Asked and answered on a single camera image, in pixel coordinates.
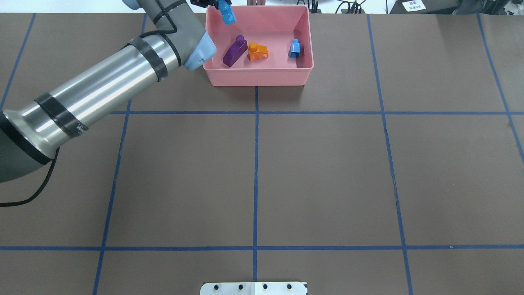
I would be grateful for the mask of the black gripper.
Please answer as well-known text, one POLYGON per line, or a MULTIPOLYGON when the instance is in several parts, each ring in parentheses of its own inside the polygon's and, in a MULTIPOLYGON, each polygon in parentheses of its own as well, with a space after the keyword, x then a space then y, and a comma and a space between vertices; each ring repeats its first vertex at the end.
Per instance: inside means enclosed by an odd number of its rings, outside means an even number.
POLYGON ((202 8, 213 6, 215 9, 220 9, 221 7, 225 7, 225 5, 228 5, 228 6, 232 5, 231 0, 191 0, 190 3, 192 5, 202 7, 202 8))

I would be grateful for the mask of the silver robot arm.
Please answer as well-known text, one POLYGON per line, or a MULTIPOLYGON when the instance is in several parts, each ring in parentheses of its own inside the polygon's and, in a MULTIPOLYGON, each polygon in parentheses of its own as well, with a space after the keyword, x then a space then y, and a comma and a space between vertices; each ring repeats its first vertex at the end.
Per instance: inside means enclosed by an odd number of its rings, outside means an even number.
POLYGON ((1 182, 28 175, 56 158, 68 140, 176 69, 193 71, 217 52, 185 0, 126 0, 142 8, 156 29, 128 41, 112 56, 36 97, 1 112, 1 182))

